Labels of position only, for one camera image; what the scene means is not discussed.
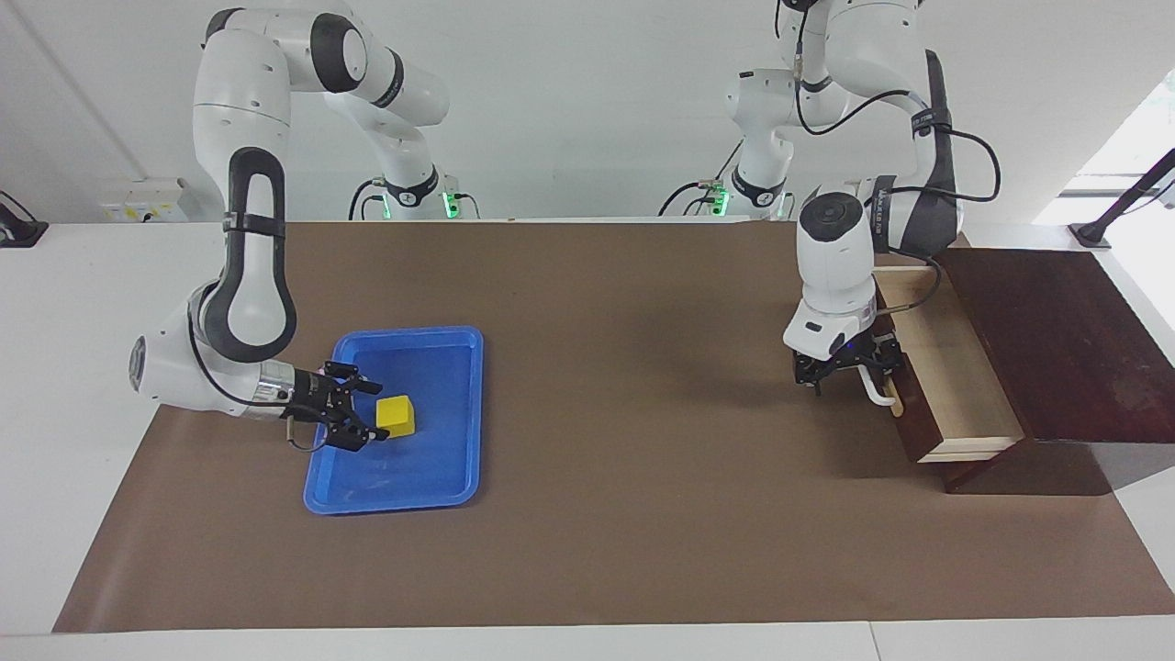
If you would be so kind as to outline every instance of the black stand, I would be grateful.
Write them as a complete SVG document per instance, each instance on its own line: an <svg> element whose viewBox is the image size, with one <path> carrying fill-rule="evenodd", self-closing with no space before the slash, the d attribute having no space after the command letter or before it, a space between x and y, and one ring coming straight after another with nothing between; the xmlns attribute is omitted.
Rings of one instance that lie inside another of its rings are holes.
<svg viewBox="0 0 1175 661"><path fill-rule="evenodd" d="M8 207L0 204L0 227L12 235L12 238L0 238L0 248L32 248L41 240L49 223L35 220L26 222L8 210Z"/></svg>
<svg viewBox="0 0 1175 661"><path fill-rule="evenodd" d="M1167 151L1167 155L1155 163L1155 167L1150 168L1150 171L1142 175L1142 178L1134 184L1133 188L1122 193L1122 196L1114 202L1114 205L1109 208L1101 217L1097 220L1086 223L1086 224L1070 224L1069 231L1077 237L1077 242L1087 248L1109 248L1109 242L1106 241L1106 229L1114 223L1115 220L1122 217L1122 214L1130 210L1130 207L1135 202L1142 198L1152 188L1159 183L1162 177L1167 176L1167 173L1175 169L1175 149Z"/></svg>

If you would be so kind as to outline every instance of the white table surface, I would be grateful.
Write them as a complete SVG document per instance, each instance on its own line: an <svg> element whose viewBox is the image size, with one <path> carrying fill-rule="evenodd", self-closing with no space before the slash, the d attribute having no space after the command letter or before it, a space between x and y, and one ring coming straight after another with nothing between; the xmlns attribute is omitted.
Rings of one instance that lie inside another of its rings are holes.
<svg viewBox="0 0 1175 661"><path fill-rule="evenodd" d="M1075 248L1054 227L972 225L967 236ZM155 413L127 384L129 349L222 258L214 223L59 224L35 249L0 250L0 659L1175 659L1175 616L46 635ZM1112 252L1099 259L1175 356L1175 330ZM1175 582L1175 471L1119 499Z"/></svg>

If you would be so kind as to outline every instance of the black cable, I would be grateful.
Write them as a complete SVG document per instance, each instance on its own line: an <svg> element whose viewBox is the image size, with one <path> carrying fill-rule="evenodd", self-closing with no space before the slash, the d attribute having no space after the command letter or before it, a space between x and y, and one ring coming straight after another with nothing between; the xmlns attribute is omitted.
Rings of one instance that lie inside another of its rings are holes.
<svg viewBox="0 0 1175 661"><path fill-rule="evenodd" d="M906 303L906 304L901 304L901 305L887 306L885 309L880 309L880 310L878 310L878 316L887 316L887 315L898 313L898 312L901 312L901 311L909 311L909 310L914 309L915 306L926 304L931 298L934 297L934 294L939 290L939 285L942 284L942 265L939 264L939 262L934 261L934 257L924 257L924 256L919 256L919 255L915 255L915 254L912 254L912 252L907 252L905 250L898 250L898 249L894 249L894 248L889 248L889 251L899 254L899 255L902 255L902 256L906 256L906 257L922 259L922 261L926 262L926 265L934 267L934 284L931 285L931 289L928 291L926 291L926 295L924 295L921 298L919 298L919 299L916 299L916 301L914 301L912 303Z"/></svg>
<svg viewBox="0 0 1175 661"><path fill-rule="evenodd" d="M975 142L980 147L987 150L987 155L992 158L992 168L995 170L995 187L992 189L991 195L964 195L961 193L955 193L954 190L947 190L945 188L934 188L933 186L899 186L893 188L891 193L934 193L936 195L942 195L944 197L949 197L952 200L967 200L969 202L991 202L1000 196L1000 190L1003 188L1003 170L1000 168L1000 157L995 155L995 149L979 135L973 135L971 133L965 133L962 130L955 130L953 128L940 128L947 135L954 135L956 137L964 137Z"/></svg>
<svg viewBox="0 0 1175 661"><path fill-rule="evenodd" d="M746 137L743 137L741 140L738 141L738 144L734 144L734 149L731 150L731 155L726 157L726 162L724 162L723 167L719 168L718 174L714 175L714 178L717 178L718 181L723 180L723 174L725 174L726 168L731 166L731 162L734 160L734 156L738 154L738 150L743 148L744 142L746 142Z"/></svg>
<svg viewBox="0 0 1175 661"><path fill-rule="evenodd" d="M657 211L657 216L659 217L665 215L665 209L667 209L669 205L673 203L673 200L678 198L682 195L682 193L685 193L691 188L705 188L705 186L703 186L700 181L693 181L691 183L686 183L685 186L678 188L677 190L673 190L673 194L670 195L667 200L665 200L664 204L662 204L662 209Z"/></svg>
<svg viewBox="0 0 1175 661"><path fill-rule="evenodd" d="M351 208L347 211L347 220L355 220L355 207L358 205L360 203L360 195L362 195L364 190L375 184L376 183L374 178L368 178L367 181L361 183L358 188L355 189L355 194L351 195Z"/></svg>
<svg viewBox="0 0 1175 661"><path fill-rule="evenodd" d="M368 195L363 200L363 203L360 204L360 220L367 220L367 203L370 202L371 200L378 200L382 202L383 195Z"/></svg>
<svg viewBox="0 0 1175 661"><path fill-rule="evenodd" d="M1162 190L1160 190L1154 197L1150 197L1150 201L1148 201L1147 203L1142 204L1141 207L1135 207L1135 208L1133 208L1130 210L1122 211L1122 215L1130 215L1134 211L1141 211L1142 209L1144 209L1144 208L1149 207L1150 204L1157 202L1159 197L1162 197L1163 195L1166 195L1167 191L1170 190L1173 186L1175 186L1175 178L1173 178L1171 182L1168 183L1166 188L1163 188Z"/></svg>
<svg viewBox="0 0 1175 661"><path fill-rule="evenodd" d="M220 384L216 383L216 379L213 378L212 372L208 371L208 366L204 364L204 358L202 356L200 356L200 349L196 346L196 324L195 324L195 321L192 319L192 308L190 306L188 308L187 317L188 317L188 345L192 348L192 356L193 356L193 358L196 359L196 366L200 367L200 372L201 372L201 375L203 375L204 380L208 382L208 385L212 386L217 393L220 393L221 396L223 396L229 402L236 403L236 404L239 404L241 406L254 407L254 409L289 409L289 410L297 410L297 411L307 412L310 416L314 416L315 418L318 419L318 423L322 423L323 425L330 425L330 420L328 420L327 417L322 414L322 412L315 411L314 409L311 409L309 406L293 404L293 403L249 402L249 400L246 400L246 399L241 399L241 398L234 396L233 393L226 391Z"/></svg>
<svg viewBox="0 0 1175 661"><path fill-rule="evenodd" d="M27 215L29 220L32 220L33 222L36 222L36 216L33 215L33 211L28 210L28 208L26 208L25 204L20 203L20 201L16 197L13 197L12 195L9 195L8 193L5 193L4 190L0 190L0 195L4 195L5 197L8 197L9 200L12 200L12 203L14 203L18 207L20 207L20 210L25 211L25 215Z"/></svg>
<svg viewBox="0 0 1175 661"><path fill-rule="evenodd" d="M703 207L705 207L707 202L713 202L713 201L714 201L713 197L698 197L697 200L690 202L689 204L685 204L685 213L682 215L690 215L690 209L693 208L693 204L698 204L698 210L697 213L693 214L698 215L701 213Z"/></svg>
<svg viewBox="0 0 1175 661"><path fill-rule="evenodd" d="M290 447L293 447L294 450L298 451L302 454L314 454L314 453L318 452L320 450L327 447L327 439L323 439L322 443L318 444L318 445L316 445L316 446L306 447L306 446L297 445L297 441L294 440L294 419L293 418L287 418L286 419L286 443L288 443L290 445Z"/></svg>
<svg viewBox="0 0 1175 661"><path fill-rule="evenodd" d="M477 220L482 220L482 207L477 204L477 197L470 195L469 193L457 193L454 197L474 202L474 213L477 214Z"/></svg>
<svg viewBox="0 0 1175 661"><path fill-rule="evenodd" d="M804 29L807 27L807 16L808 16L808 11L805 9L804 11L804 19L800 20L800 34L799 34L799 38L795 40L795 55L797 55L797 59L800 59L801 61L803 61L803 55L804 55ZM878 101L882 101L885 99L888 99L889 96L909 96L911 95L911 92L908 89L891 89L889 92L882 92L881 94L878 94L877 96L873 96L872 99L866 100L860 106L857 106L857 108L853 112L848 113L840 121L838 121L837 123L830 126L828 128L814 129L811 126L808 126L807 120L804 119L804 102L800 99L800 88L804 87L804 81L803 80L795 81L793 83L793 87L795 87L795 113L799 116L800 126L803 126L804 130L808 131L812 135L827 135L827 134L832 133L833 130L837 130L838 128L840 128L841 126L844 126L845 123L847 123L851 119L853 119L854 116L857 116L861 110L864 110L865 108L872 106L873 103L877 103Z"/></svg>

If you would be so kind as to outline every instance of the window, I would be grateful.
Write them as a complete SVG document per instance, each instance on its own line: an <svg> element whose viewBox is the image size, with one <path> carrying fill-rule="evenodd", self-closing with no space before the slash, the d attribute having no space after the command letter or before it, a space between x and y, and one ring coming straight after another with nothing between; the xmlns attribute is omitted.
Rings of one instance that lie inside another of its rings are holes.
<svg viewBox="0 0 1175 661"><path fill-rule="evenodd" d="M1173 146L1175 72L1147 96L1066 189L1126 190Z"/></svg>

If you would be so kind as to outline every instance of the wall socket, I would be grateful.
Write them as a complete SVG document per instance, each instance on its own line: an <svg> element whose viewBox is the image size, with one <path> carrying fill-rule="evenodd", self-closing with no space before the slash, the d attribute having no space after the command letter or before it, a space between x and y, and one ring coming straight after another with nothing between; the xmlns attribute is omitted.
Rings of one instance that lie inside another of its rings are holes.
<svg viewBox="0 0 1175 661"><path fill-rule="evenodd" d="M103 181L99 204L110 222L187 222L197 211L181 178Z"/></svg>

